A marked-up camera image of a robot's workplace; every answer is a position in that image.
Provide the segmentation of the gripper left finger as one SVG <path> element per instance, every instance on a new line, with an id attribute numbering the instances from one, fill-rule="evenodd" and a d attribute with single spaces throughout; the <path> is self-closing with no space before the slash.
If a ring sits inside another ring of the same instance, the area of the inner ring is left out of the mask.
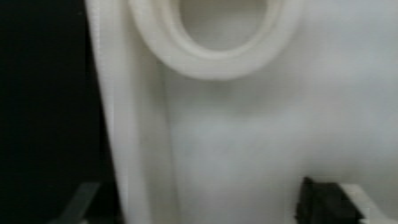
<path id="1" fill-rule="evenodd" d="M 99 182 L 83 182 L 78 185 L 60 215 L 50 221 L 50 224 L 89 224 L 85 214 L 92 205 L 99 187 L 101 187 Z"/>

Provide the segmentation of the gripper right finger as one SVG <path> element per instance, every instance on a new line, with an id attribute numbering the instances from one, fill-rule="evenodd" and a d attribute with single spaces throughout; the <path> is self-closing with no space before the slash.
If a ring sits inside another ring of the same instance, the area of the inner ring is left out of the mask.
<path id="1" fill-rule="evenodd" d="M 385 214 L 355 184 L 302 179 L 297 224 L 385 224 Z"/>

